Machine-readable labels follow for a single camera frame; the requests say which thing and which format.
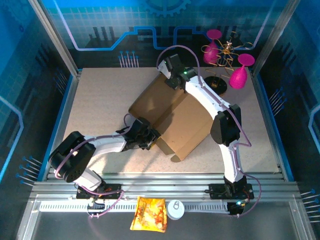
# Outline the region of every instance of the cardboard box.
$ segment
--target cardboard box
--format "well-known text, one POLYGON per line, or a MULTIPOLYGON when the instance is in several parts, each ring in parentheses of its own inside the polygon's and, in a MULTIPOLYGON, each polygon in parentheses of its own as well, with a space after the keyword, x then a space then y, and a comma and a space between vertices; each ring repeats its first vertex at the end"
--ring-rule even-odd
POLYGON ((129 108, 134 117, 143 117, 161 134, 156 145, 171 161, 183 161, 210 133, 213 119, 190 94, 173 90, 160 74, 129 108))

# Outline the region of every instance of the yellow snack bag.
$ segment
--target yellow snack bag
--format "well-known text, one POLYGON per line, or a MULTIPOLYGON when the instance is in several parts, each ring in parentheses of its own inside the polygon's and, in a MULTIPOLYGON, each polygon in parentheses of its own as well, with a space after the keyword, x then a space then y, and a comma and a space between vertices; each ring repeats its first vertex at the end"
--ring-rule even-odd
POLYGON ((167 229, 167 210, 165 199, 138 196, 130 230, 144 230, 165 233, 167 229))

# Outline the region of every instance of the gear graphic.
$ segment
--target gear graphic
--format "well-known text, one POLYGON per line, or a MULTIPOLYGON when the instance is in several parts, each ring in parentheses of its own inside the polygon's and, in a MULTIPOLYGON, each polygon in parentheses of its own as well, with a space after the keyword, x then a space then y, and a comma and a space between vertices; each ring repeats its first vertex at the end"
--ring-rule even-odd
POLYGON ((31 6, 28 0, 1 0, 0 6, 9 11, 20 26, 25 26, 26 20, 31 14, 31 6))
POLYGON ((190 3, 191 0, 144 0, 141 4, 150 14, 166 18, 167 16, 173 17, 174 14, 179 14, 190 3))

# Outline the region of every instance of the pink wine glass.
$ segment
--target pink wine glass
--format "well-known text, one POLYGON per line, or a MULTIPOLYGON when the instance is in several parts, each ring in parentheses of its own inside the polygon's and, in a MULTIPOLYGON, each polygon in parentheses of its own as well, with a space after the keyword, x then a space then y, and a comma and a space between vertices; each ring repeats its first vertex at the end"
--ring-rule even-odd
POLYGON ((238 61, 242 67, 232 73, 229 81, 230 86, 234 89, 242 89, 246 85, 248 74, 245 67, 253 65, 255 58, 250 54, 243 53, 239 55, 238 61))
POLYGON ((204 50, 203 61, 206 64, 215 64, 219 58, 219 49, 214 40, 221 38, 222 33, 217 29, 211 29, 206 32, 206 35, 209 39, 212 40, 212 42, 204 50))

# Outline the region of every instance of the beige table surface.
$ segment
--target beige table surface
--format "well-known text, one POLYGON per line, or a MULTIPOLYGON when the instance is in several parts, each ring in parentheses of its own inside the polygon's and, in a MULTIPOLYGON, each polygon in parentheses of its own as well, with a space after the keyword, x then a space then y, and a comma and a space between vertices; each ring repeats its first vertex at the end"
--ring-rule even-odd
MULTIPOLYGON (((201 68, 205 78, 212 73, 201 68)), ((75 94, 66 137, 72 131, 99 136, 121 129, 123 117, 141 92, 158 75, 156 68, 84 68, 75 94)), ((277 172, 277 163, 267 134, 251 79, 243 89, 228 87, 223 98, 241 108, 242 127, 252 147, 240 146, 245 172, 277 172)), ((97 173, 223 173, 220 148, 208 135, 182 162, 170 161, 155 145, 141 149, 97 156, 89 168, 97 173)))

